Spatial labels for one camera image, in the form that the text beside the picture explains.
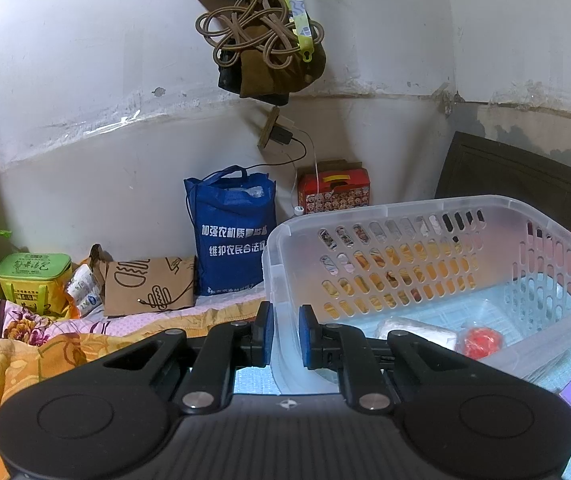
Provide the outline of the clear packet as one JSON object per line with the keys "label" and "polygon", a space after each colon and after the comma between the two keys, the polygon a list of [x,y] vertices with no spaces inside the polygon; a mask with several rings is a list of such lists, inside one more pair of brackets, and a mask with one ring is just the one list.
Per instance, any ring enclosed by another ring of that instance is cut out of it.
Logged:
{"label": "clear packet", "polygon": [[382,321],[375,329],[374,337],[386,340],[389,332],[393,330],[414,334],[451,351],[457,349],[458,334],[453,330],[415,321],[411,318],[401,318],[400,316],[392,316],[392,318]]}

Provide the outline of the translucent white plastic basket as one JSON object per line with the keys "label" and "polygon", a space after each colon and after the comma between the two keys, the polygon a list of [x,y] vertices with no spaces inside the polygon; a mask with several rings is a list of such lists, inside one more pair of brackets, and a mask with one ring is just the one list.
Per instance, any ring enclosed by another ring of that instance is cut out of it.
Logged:
{"label": "translucent white plastic basket", "polygon": [[456,333],[501,335],[486,362],[526,380],[571,348],[571,232],[528,204],[488,195],[307,214],[280,224],[263,254],[275,308],[272,376],[284,393],[325,393],[309,370],[299,308],[372,336],[400,316]]}

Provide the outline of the brown paper takeaway bag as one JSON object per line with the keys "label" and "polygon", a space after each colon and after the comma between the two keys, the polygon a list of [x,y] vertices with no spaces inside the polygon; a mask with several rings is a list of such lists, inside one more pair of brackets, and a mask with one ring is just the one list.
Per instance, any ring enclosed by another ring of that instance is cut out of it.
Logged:
{"label": "brown paper takeaway bag", "polygon": [[99,244],[87,259],[108,318],[192,308],[196,257],[113,260]]}

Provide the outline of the blue non-woven tote bag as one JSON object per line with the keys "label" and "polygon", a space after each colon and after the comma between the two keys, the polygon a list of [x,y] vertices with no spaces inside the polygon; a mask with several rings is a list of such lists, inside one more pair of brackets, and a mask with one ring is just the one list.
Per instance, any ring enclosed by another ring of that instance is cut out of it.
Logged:
{"label": "blue non-woven tote bag", "polygon": [[263,281],[262,255],[276,228],[276,182],[229,166],[184,181],[194,226],[198,293],[238,292]]}

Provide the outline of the white crumpled snack wrapper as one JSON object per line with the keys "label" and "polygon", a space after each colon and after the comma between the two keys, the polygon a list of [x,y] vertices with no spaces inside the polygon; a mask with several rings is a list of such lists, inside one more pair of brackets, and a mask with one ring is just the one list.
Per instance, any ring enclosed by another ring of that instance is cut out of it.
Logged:
{"label": "white crumpled snack wrapper", "polygon": [[81,318],[101,306],[101,288],[87,263],[74,271],[65,286],[65,295]]}

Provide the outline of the red patterned gift box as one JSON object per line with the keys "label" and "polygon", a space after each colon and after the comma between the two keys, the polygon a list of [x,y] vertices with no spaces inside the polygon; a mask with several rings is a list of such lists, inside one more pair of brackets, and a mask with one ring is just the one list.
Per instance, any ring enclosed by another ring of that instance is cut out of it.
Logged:
{"label": "red patterned gift box", "polygon": [[304,214],[365,207],[370,205],[370,178],[361,162],[327,160],[297,172],[296,192]]}

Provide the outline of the green yellow gift box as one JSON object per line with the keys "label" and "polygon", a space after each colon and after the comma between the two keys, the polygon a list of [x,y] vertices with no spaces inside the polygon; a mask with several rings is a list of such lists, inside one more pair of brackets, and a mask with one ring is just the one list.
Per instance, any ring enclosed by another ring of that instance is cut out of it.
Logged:
{"label": "green yellow gift box", "polygon": [[5,300],[39,315],[65,315],[65,285],[71,276],[72,260],[65,254],[15,252],[0,263]]}

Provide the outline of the orange floral blanket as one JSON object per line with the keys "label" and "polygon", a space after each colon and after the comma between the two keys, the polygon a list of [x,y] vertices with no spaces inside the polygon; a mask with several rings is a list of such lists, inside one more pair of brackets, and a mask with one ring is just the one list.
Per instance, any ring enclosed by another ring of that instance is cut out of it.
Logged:
{"label": "orange floral blanket", "polygon": [[[105,330],[99,327],[95,333],[88,328],[68,324],[62,333],[48,338],[40,346],[31,346],[20,340],[0,339],[0,406],[10,396],[29,386],[74,370],[164,330],[180,328],[188,337],[197,338],[207,335],[218,324],[252,320],[258,313],[260,303],[258,299],[251,299],[218,309],[198,307],[183,315],[135,315],[129,321],[115,322]],[[0,479],[8,477],[0,458]]]}

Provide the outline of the dark wooden headboard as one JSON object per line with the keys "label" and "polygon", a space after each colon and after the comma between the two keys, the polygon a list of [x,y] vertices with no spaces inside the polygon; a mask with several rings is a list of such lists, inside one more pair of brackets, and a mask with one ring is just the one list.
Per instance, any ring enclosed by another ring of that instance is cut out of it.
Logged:
{"label": "dark wooden headboard", "polygon": [[437,198],[501,195],[531,205],[571,231],[571,167],[543,155],[456,132]]}

